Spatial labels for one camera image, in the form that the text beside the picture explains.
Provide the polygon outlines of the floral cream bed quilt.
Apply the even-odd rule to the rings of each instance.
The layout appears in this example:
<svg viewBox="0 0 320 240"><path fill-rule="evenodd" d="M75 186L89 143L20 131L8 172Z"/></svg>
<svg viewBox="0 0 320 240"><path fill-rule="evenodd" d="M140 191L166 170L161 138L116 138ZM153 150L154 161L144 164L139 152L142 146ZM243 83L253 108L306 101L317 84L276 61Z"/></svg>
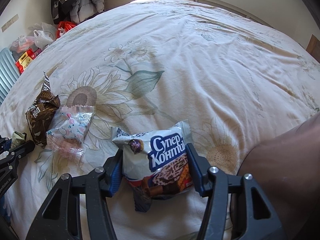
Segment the floral cream bed quilt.
<svg viewBox="0 0 320 240"><path fill-rule="evenodd" d="M114 155L111 127L129 133L188 120L197 152L235 174L249 151L319 113L319 63L275 29L186 0L138 0L104 12L46 48L1 105L1 135L28 132L44 72L63 105L93 105L78 163L36 147L7 191L25 239L64 173L87 174Z"/></svg>

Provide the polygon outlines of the pink translucent plastic bag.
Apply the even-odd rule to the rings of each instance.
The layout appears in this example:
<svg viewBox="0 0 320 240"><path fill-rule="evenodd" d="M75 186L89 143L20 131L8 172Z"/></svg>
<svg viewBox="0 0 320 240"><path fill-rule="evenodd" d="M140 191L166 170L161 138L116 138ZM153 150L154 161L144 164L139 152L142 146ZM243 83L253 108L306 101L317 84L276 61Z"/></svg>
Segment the pink translucent plastic bag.
<svg viewBox="0 0 320 240"><path fill-rule="evenodd" d="M16 53L24 53L31 48L35 43L35 37L33 36L19 36L18 39L14 40L11 44L10 50Z"/></svg>

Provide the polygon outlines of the light blue suitcase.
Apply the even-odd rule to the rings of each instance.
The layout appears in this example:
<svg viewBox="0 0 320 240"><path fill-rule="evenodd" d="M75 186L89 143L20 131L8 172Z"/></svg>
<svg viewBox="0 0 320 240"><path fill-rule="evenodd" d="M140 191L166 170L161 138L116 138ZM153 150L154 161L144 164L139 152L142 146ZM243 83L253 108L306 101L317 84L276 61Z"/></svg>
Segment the light blue suitcase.
<svg viewBox="0 0 320 240"><path fill-rule="evenodd" d="M11 51L3 48L0 52L0 104L3 103L19 77L20 74Z"/></svg>

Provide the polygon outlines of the red plastic bag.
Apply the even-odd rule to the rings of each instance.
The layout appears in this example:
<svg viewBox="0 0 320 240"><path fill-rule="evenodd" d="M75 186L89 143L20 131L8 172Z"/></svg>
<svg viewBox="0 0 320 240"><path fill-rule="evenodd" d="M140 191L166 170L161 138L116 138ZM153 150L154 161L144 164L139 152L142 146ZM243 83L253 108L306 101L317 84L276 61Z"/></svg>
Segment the red plastic bag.
<svg viewBox="0 0 320 240"><path fill-rule="evenodd" d="M76 27L76 24L70 21L61 21L57 26L56 38L60 38L69 30Z"/></svg>

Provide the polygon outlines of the dark hanging jackets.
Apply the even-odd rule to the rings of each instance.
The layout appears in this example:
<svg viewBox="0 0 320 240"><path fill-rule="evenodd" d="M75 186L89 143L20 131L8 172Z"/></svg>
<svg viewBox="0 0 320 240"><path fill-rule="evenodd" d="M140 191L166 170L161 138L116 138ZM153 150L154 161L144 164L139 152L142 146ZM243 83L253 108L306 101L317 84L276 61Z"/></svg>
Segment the dark hanging jackets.
<svg viewBox="0 0 320 240"><path fill-rule="evenodd" d="M80 24L105 11L104 0L51 0L55 25L62 21Z"/></svg>

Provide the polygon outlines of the white blue chocolate wafer bag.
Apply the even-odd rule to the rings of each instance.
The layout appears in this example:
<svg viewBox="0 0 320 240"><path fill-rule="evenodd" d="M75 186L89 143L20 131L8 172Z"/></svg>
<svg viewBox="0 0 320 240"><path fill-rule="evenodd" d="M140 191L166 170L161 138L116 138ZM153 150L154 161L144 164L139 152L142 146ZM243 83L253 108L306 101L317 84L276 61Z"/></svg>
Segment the white blue chocolate wafer bag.
<svg viewBox="0 0 320 240"><path fill-rule="evenodd" d="M112 127L111 139L123 152L122 172L132 187L137 212L148 212L153 200L166 200L193 187L186 150L193 140L188 120L137 134Z"/></svg>

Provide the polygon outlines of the white plastic bag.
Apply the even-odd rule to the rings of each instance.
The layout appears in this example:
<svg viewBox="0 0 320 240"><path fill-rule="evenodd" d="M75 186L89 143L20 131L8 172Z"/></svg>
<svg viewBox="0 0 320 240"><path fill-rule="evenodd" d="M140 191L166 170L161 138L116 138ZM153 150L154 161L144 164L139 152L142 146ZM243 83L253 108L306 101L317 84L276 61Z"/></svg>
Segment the white plastic bag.
<svg viewBox="0 0 320 240"><path fill-rule="evenodd" d="M54 34L49 30L34 30L34 42L37 48L44 50L55 41Z"/></svg>

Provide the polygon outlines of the small olive green snack packet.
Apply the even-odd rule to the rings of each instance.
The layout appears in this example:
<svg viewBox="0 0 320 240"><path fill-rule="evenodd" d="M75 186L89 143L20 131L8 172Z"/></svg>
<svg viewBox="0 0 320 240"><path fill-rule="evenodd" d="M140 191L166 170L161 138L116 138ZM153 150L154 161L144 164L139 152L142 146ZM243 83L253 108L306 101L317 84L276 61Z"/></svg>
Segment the small olive green snack packet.
<svg viewBox="0 0 320 240"><path fill-rule="evenodd" d="M27 134L26 133L20 133L18 131L15 131L12 134L12 139L11 139L11 145L10 149L15 149L18 146L23 145L26 142Z"/></svg>

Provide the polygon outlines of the brown nutrition snack bag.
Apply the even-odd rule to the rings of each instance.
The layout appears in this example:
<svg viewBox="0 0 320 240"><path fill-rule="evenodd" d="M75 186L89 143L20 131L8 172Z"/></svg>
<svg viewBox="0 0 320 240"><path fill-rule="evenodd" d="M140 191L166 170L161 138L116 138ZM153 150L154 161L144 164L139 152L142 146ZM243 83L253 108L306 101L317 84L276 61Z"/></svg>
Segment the brown nutrition snack bag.
<svg viewBox="0 0 320 240"><path fill-rule="evenodd" d="M60 105L59 96L52 93L49 77L44 72L41 91L25 113L31 137L36 145L47 145L47 131Z"/></svg>

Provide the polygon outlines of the clear white bunny candy packet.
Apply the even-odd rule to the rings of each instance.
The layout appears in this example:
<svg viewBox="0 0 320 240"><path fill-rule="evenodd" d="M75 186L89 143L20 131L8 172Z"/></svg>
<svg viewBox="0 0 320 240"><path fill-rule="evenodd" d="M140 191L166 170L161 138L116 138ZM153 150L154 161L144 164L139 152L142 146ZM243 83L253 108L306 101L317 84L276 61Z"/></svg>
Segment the clear white bunny candy packet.
<svg viewBox="0 0 320 240"><path fill-rule="evenodd" d="M62 120L46 132L48 148L66 159L79 162L85 152L84 139L94 114L94 106L62 106L57 113Z"/></svg>

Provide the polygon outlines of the red yellow gift bag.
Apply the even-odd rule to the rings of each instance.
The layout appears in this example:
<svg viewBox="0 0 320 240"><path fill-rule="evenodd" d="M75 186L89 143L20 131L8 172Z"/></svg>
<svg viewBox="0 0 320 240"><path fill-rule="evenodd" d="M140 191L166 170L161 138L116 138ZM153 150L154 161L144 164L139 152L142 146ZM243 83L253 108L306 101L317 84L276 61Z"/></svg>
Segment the red yellow gift bag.
<svg viewBox="0 0 320 240"><path fill-rule="evenodd" d="M21 57L16 61L16 67L20 74L22 74L27 66L36 58L35 53L30 48L28 49L24 54L21 55Z"/></svg>

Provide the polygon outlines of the white wall switch panel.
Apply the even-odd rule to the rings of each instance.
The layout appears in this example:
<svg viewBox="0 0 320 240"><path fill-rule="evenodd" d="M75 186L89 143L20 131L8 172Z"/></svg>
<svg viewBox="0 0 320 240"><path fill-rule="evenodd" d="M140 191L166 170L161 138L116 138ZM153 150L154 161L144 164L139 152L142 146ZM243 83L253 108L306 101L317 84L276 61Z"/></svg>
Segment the white wall switch panel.
<svg viewBox="0 0 320 240"><path fill-rule="evenodd" d="M12 17L10 20L8 20L4 25L2 25L1 30L2 32L5 32L10 26L12 26L15 22L17 22L19 19L18 14L16 14L14 17Z"/></svg>

